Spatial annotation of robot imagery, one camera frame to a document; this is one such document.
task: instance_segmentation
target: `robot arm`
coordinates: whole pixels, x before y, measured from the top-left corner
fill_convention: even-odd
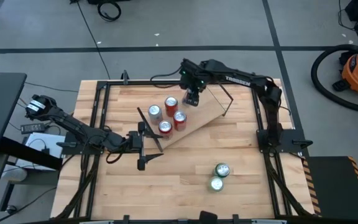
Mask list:
[[[126,139],[119,134],[89,127],[73,118],[59,108],[51,97],[34,95],[32,99],[25,108],[26,118],[54,122],[73,133],[81,144],[89,144],[97,148],[105,147],[109,152],[115,153],[127,143]]]
[[[56,101],[51,97],[34,95],[32,99],[25,108],[26,118],[54,122],[74,134],[77,141],[84,146],[88,145],[95,149],[105,147],[110,153],[139,153],[137,161],[139,170],[145,170],[148,161],[162,155],[145,155],[143,138],[149,136],[149,134],[143,122],[138,123],[137,131],[129,131],[128,138],[124,138],[112,131],[92,128],[78,121],[59,108]]]
[[[266,113],[266,140],[272,147],[280,144],[283,128],[278,122],[278,109],[282,91],[272,78],[231,69],[216,60],[203,61],[197,65],[188,59],[183,59],[180,75],[180,88],[188,90],[185,103],[193,106],[198,105],[198,94],[203,92],[208,84],[232,82],[255,90]]]

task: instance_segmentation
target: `wooden board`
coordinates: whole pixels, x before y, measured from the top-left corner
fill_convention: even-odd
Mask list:
[[[74,115],[86,123],[90,121],[95,87],[96,81],[81,82]],[[138,220],[198,218],[201,210],[216,213],[219,218],[232,218],[235,213],[240,218],[272,218],[264,160],[257,148],[251,92],[243,86],[225,87],[234,97],[227,115],[167,147],[163,156],[147,164],[146,171],[136,169],[138,155],[123,155],[111,165],[105,163],[104,155],[99,164],[92,219],[121,220],[123,215]],[[209,89],[227,108],[229,99],[224,92],[218,86],[209,86]],[[154,91],[156,95],[177,91],[153,86],[113,86],[106,120],[113,131],[125,134],[136,129],[139,114],[134,108],[140,101],[149,100],[131,94],[139,90]],[[287,106],[284,96],[282,101],[282,106]],[[284,128],[292,127],[287,111],[280,110],[280,122]],[[158,153],[158,149],[148,149],[146,153]],[[289,154],[282,154],[281,158],[288,188],[307,211],[313,212],[300,159]],[[224,190],[211,193],[206,184],[219,162],[228,163],[232,172],[224,179]],[[59,214],[70,201],[79,176],[80,157],[75,156],[60,173],[51,217]],[[278,195],[283,213],[279,191]]]
[[[163,119],[173,124],[173,119],[168,117],[165,112],[164,101],[168,96],[173,96],[179,101],[178,109],[185,112],[187,117],[186,129],[182,131],[176,131],[175,129],[173,129],[173,135],[169,140],[158,139],[162,149],[165,149],[166,147],[172,145],[173,143],[177,142],[183,137],[191,134],[193,131],[196,131],[200,127],[204,126],[205,124],[209,123],[213,119],[217,118],[218,116],[221,116],[225,111],[222,105],[217,101],[217,99],[214,97],[214,95],[210,92],[208,88],[205,89],[205,91],[203,91],[200,94],[200,103],[198,104],[198,106],[184,105],[181,102],[181,99],[183,98],[183,95],[185,94],[186,91],[181,90],[177,86],[173,87],[172,89],[169,89],[168,91],[158,91],[158,92],[155,91],[155,88],[150,88],[149,86],[146,86],[146,87],[136,88],[136,90],[121,90],[120,94],[124,95],[126,94],[126,91],[130,91],[131,96],[135,98],[138,97],[138,98],[148,99],[147,101],[139,101],[138,106],[142,110],[143,114],[146,117],[146,120],[149,122],[150,127],[153,129],[153,132],[155,134],[159,134],[158,125],[153,125],[150,122],[150,118],[147,114],[147,110],[149,106],[159,105],[159,107],[163,111],[162,112]],[[117,123],[117,121],[119,122],[121,115],[124,115],[126,113],[127,111],[121,111],[121,110],[114,111],[114,116],[111,123]],[[145,149],[156,148],[154,140],[150,138],[145,138],[144,147]]]

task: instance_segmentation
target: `orange vacuum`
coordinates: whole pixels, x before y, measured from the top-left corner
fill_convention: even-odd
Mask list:
[[[325,87],[322,86],[317,77],[317,69],[321,61],[323,61],[323,59],[326,58],[328,55],[343,50],[345,50],[346,52],[342,53],[341,57],[339,58],[339,62],[344,66],[344,69],[342,71],[342,79],[334,83],[333,88],[335,91],[344,91],[347,89],[351,89],[358,92],[358,46],[355,45],[338,45],[323,52],[316,59],[312,66],[311,79],[316,89],[325,97],[342,106],[345,106],[346,108],[358,111],[357,104],[346,101],[325,89]]]

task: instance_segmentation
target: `cable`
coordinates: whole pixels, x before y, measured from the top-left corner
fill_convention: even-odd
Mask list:
[[[109,132],[111,132],[111,128],[107,125],[104,125],[104,128],[107,128],[109,130]]]
[[[74,156],[75,156],[75,155],[71,155],[69,158],[67,158],[66,161],[62,164],[62,168],[63,168],[63,166],[65,166],[66,163],[67,163],[68,161],[70,161],[70,159],[72,159]]]
[[[0,174],[3,174],[3,173],[5,173],[5,172],[11,171],[11,170],[21,169],[21,168],[25,168],[25,167],[32,167],[33,165],[26,165],[26,166],[22,166],[22,167],[19,167],[19,166],[17,166],[17,165],[11,165],[11,166],[16,166],[17,168],[13,168],[13,169],[9,169],[9,170],[2,171],[2,172],[0,172]]]
[[[153,78],[157,78],[157,77],[168,77],[168,76],[174,75],[174,74],[178,73],[178,72],[180,71],[180,69],[181,69],[181,66],[180,66],[176,71],[174,71],[174,72],[172,72],[172,73],[163,74],[163,75],[154,75],[154,76],[152,76],[152,77],[150,78],[150,82],[153,81]],[[172,85],[167,85],[167,86],[158,86],[157,84],[153,84],[153,86],[155,86],[155,87],[157,87],[157,88],[171,88],[171,87],[176,86],[176,85],[178,85],[178,84],[172,84]]]
[[[104,12],[103,10],[101,10],[101,7],[104,5],[104,4],[112,4],[115,8],[117,8],[118,10],[118,15],[116,17],[110,17],[106,12]],[[100,2],[98,4],[98,13],[99,13],[99,16],[104,20],[104,21],[107,21],[107,22],[113,22],[113,21],[116,21],[118,18],[121,17],[121,8],[119,7],[119,5],[112,1],[112,0],[105,0],[103,2]]]
[[[30,147],[30,145],[31,145],[33,142],[37,141],[37,140],[42,141],[42,142],[44,143],[44,146],[45,146],[44,148],[45,148],[45,149],[47,148],[47,143],[45,143],[45,141],[42,140],[42,139],[34,139],[33,141],[30,142],[30,144],[28,145],[28,147]]]
[[[109,157],[110,157],[111,154],[112,154],[112,153],[110,152],[110,153],[107,155],[107,157],[106,157],[106,162],[107,162],[108,164],[113,164],[113,163],[117,162],[117,161],[121,158],[121,156],[123,155],[123,153],[120,152],[117,158],[115,158],[113,161],[109,161]]]
[[[10,124],[13,128],[15,128],[16,130],[22,131],[22,130],[20,130],[20,128],[17,128],[16,126],[14,126],[12,123],[9,122],[9,124]]]
[[[39,86],[39,87],[48,88],[48,89],[51,89],[51,90],[67,91],[67,92],[72,92],[72,93],[78,93],[78,91],[75,91],[75,90],[61,90],[61,89],[58,89],[58,88],[52,88],[52,87],[49,87],[49,86],[44,86],[44,85],[39,85],[39,84],[34,84],[34,83],[29,83],[29,82],[24,82],[24,83],[25,83],[25,84],[29,84],[29,85],[33,85],[33,86]]]
[[[105,64],[105,62],[104,62],[104,60],[103,60],[103,57],[102,57],[101,53],[100,53],[100,49],[99,49],[99,47],[98,47],[98,44],[96,43],[96,40],[95,40],[94,37],[93,37],[93,34],[92,34],[91,29],[90,29],[90,27],[89,27],[89,25],[88,25],[88,23],[87,23],[87,21],[86,21],[86,19],[85,19],[85,16],[84,16],[84,13],[82,12],[82,9],[81,9],[80,4],[78,3],[78,1],[76,1],[76,3],[77,3],[77,5],[78,5],[78,8],[80,9],[82,18],[84,19],[84,22],[85,22],[85,25],[86,25],[86,27],[88,28],[89,33],[90,33],[91,36],[92,36],[93,43],[94,43],[96,49],[98,50],[100,60],[102,61],[103,66],[104,66],[104,69],[106,69],[107,76],[109,77],[109,80],[110,80],[110,79],[111,79],[111,78],[110,78],[110,73],[109,73],[109,70],[107,69],[107,66],[106,66],[106,64]]]
[[[291,116],[291,110],[290,109],[288,109],[288,108],[286,108],[284,106],[280,106],[280,108],[283,108],[283,109],[287,110],[289,112],[290,116]]]
[[[58,126],[56,126],[56,125],[48,125],[46,129],[49,129],[49,128],[51,128],[51,127],[55,127],[55,128],[57,128],[57,129],[59,130],[59,134],[58,134],[58,135],[60,135],[60,134],[62,133],[62,130],[60,129],[60,127],[58,127]]]
[[[12,212],[11,214],[9,214],[9,215],[7,215],[7,216],[5,216],[5,217],[3,217],[3,218],[0,218],[0,222],[3,221],[3,220],[5,220],[5,219],[7,219],[7,218],[9,218],[9,217],[11,217],[11,216],[13,216],[13,215],[15,215],[15,214],[17,214],[17,213],[19,213],[19,212],[21,212],[23,209],[27,208],[28,206],[30,206],[31,204],[33,204],[35,201],[37,201],[39,198],[41,198],[42,196],[44,196],[46,193],[50,192],[51,190],[55,190],[55,189],[56,189],[56,187],[51,188],[51,189],[45,191],[44,193],[42,193],[41,195],[39,195],[37,198],[35,198],[33,201],[31,201],[31,202],[28,203],[27,205],[24,205],[22,208],[16,210],[15,212]]]
[[[107,137],[107,136],[101,136],[101,135],[97,135],[97,134],[95,134],[95,135],[93,135],[93,136],[90,136],[86,141],[85,141],[85,143],[84,143],[84,146],[82,147],[82,152],[84,152],[84,150],[85,150],[85,147],[86,146],[88,146],[88,148],[89,148],[89,142],[91,141],[91,139],[92,138],[94,138],[94,137],[102,137],[102,138],[105,138],[105,137]],[[84,163],[85,163],[85,160],[84,160],[84,153],[82,153],[81,154],[81,163],[80,163],[80,168],[81,168],[81,171],[83,172],[84,171]]]
[[[19,103],[16,103],[17,105],[19,105],[19,106],[21,106],[22,108],[24,108],[25,109],[25,106],[23,106],[23,105],[20,105]]]
[[[28,105],[28,103],[26,103],[21,97],[19,97],[19,100],[20,100],[23,104]]]
[[[44,149],[47,148],[47,143],[46,143],[44,140],[42,140],[42,139],[34,139],[33,141],[30,142],[30,144],[28,145],[28,147],[30,147],[30,145],[31,145],[33,142],[37,141],[37,140],[42,141],[42,142],[44,143]]]
[[[298,157],[299,159],[305,159],[305,158],[303,158],[303,157],[301,157],[301,156],[299,156],[298,154],[295,154],[295,153],[293,153],[293,152],[290,152],[290,154],[293,155],[293,156],[295,156],[295,157]]]

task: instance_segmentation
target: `black metal frame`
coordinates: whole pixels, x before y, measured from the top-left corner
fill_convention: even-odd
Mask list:
[[[169,80],[169,81],[165,81],[165,80],[154,80],[154,81],[149,81],[149,80],[116,80],[116,81],[98,81],[97,85],[96,85],[96,93],[95,93],[95,98],[94,98],[94,103],[93,103],[93,109],[92,109],[92,115],[91,115],[91,123],[90,125],[93,127],[94,123],[96,121],[96,113],[98,110],[98,101],[99,101],[99,97],[101,94],[101,90],[105,89],[104,92],[104,101],[103,101],[103,107],[102,107],[102,113],[101,113],[101,120],[100,120],[100,124],[99,127],[100,128],[104,128],[105,122],[106,122],[106,112],[107,112],[107,108],[108,108],[108,100],[109,100],[109,92],[110,92],[110,88],[112,86],[121,86],[121,85],[173,85],[173,84],[179,84],[179,80]],[[228,83],[228,82],[224,82],[222,84],[229,84],[232,85],[233,83]],[[263,130],[263,123],[262,123],[262,116],[260,114],[260,108],[259,108],[259,100],[257,98],[256,93],[252,90],[252,99],[254,102],[254,107],[255,107],[255,113],[256,113],[256,118],[257,118],[257,123],[258,123],[258,131]],[[263,153],[264,155],[264,159],[265,159],[265,165],[270,162],[270,156],[267,153]],[[89,163],[89,155],[85,155],[86,156],[86,164],[88,165]],[[100,155],[95,155],[94,156],[94,162],[97,163],[97,166],[99,164],[99,158]],[[279,175],[279,177],[281,178],[282,182],[285,184],[285,179],[284,179],[284,174],[283,174],[283,169],[282,169],[282,163],[280,160],[280,155],[279,153],[275,153],[274,154],[274,158],[275,158],[275,163],[276,163],[276,168],[277,168],[277,173]],[[80,180],[85,179],[86,173],[81,173],[80,176]],[[92,207],[93,207],[93,199],[94,199],[94,191],[95,191],[95,186],[96,186],[96,178],[97,178],[97,171],[96,171],[96,175],[93,178],[91,184],[90,184],[90,189],[89,189],[89,195],[88,195],[88,203],[87,203],[87,207],[86,207],[86,218],[91,218],[91,214],[92,214]],[[280,209],[278,206],[278,200],[277,200],[277,193],[276,193],[276,188],[275,188],[275,184],[274,181],[272,179],[271,176],[269,176],[269,174],[267,175],[268,178],[268,185],[269,185],[269,190],[270,190],[270,195],[271,195],[271,199],[272,199],[272,206],[273,206],[273,213],[274,216],[277,217],[280,215]],[[283,199],[284,199],[284,206],[285,206],[285,213],[286,215],[292,215],[291,213],[291,206],[289,204],[289,201],[285,198],[284,194],[282,195]],[[77,206],[76,206],[76,210],[74,213],[74,217],[77,218],[79,217],[80,214],[80,209],[81,209],[81,200],[78,202]],[[219,223],[232,223],[233,220],[218,220]],[[250,219],[238,219],[237,220],[238,223],[249,223]],[[115,220],[115,223],[125,223],[124,220],[121,222],[120,220]],[[178,220],[136,220],[136,222],[139,223],[158,223],[158,222],[178,222]]]

